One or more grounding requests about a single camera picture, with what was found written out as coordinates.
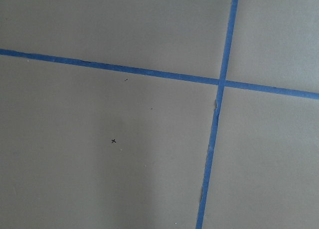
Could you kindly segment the brown paper table cover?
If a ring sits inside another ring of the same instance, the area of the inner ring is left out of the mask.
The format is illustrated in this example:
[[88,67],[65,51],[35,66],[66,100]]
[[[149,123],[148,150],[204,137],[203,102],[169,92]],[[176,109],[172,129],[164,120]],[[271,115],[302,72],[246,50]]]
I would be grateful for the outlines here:
[[316,229],[319,0],[0,0],[3,229]]

